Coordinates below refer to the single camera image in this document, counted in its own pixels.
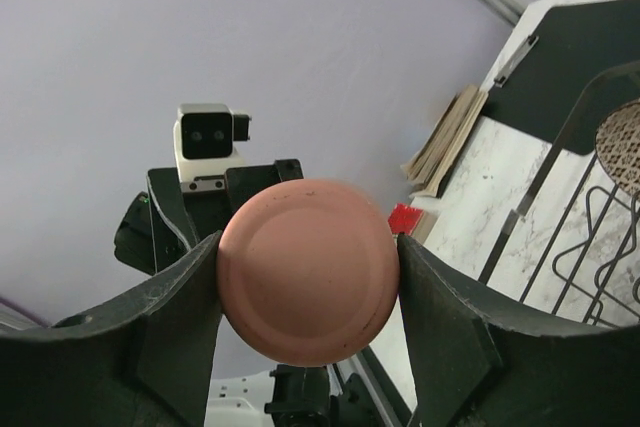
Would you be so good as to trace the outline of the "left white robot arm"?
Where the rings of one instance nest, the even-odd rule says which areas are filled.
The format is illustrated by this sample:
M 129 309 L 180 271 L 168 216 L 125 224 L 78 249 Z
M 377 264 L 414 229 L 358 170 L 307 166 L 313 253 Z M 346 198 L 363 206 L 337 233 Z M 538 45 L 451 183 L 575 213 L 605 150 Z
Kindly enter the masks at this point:
M 147 190 L 132 201 L 114 237 L 120 262 L 154 275 L 183 257 L 197 242 L 222 231 L 251 197 L 278 183 L 301 179 L 297 159 L 241 166 L 221 175 L 182 186 L 178 169 L 147 173 Z M 215 380 L 210 388 L 207 426 L 271 426 L 264 405 L 275 381 L 266 371 L 252 376 Z

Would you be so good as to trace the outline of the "black wire dish rack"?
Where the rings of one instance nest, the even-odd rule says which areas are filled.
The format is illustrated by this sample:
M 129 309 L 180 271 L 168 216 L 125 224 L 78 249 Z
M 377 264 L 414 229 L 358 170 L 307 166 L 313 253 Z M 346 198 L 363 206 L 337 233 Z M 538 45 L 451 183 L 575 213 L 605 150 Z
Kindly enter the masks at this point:
M 503 223 L 479 273 L 521 303 L 599 327 L 639 321 L 639 197 L 595 153 L 599 125 L 639 100 L 639 64 L 610 67 L 583 89 Z

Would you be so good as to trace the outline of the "pink plastic cup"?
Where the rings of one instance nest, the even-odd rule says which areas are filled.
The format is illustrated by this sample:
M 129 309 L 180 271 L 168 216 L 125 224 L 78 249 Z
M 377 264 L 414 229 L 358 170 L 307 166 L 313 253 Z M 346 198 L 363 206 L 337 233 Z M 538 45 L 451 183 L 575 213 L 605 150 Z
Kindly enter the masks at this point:
M 251 197 L 217 252 L 222 310 L 250 347 L 320 367 L 368 346 L 396 303 L 389 224 L 361 189 L 336 180 L 279 183 Z

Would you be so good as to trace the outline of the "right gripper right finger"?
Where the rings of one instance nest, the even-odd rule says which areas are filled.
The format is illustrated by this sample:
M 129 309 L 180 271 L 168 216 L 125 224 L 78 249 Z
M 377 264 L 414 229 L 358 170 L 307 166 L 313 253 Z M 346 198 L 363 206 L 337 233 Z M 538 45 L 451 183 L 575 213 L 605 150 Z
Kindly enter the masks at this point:
M 521 304 L 405 235 L 397 249 L 422 425 L 638 425 L 638 327 L 596 327 Z

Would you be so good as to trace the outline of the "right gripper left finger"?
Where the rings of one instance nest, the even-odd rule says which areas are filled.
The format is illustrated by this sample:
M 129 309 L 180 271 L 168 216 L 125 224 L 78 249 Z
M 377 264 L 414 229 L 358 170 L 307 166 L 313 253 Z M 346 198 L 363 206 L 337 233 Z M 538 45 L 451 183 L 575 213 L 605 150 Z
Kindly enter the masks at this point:
M 219 239 L 53 327 L 2 335 L 2 425 L 203 425 L 221 320 Z

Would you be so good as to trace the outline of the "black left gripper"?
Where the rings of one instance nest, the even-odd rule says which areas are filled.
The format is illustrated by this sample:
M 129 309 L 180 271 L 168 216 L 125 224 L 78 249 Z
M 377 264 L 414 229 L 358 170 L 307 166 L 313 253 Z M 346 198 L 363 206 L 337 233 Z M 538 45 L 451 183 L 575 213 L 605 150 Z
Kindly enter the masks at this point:
M 179 182 L 177 168 L 151 169 L 147 189 L 137 194 L 116 230 L 114 256 L 153 276 L 205 237 L 224 230 L 235 212 L 257 193 L 302 177 L 297 159 L 232 167 L 220 176 L 186 184 Z

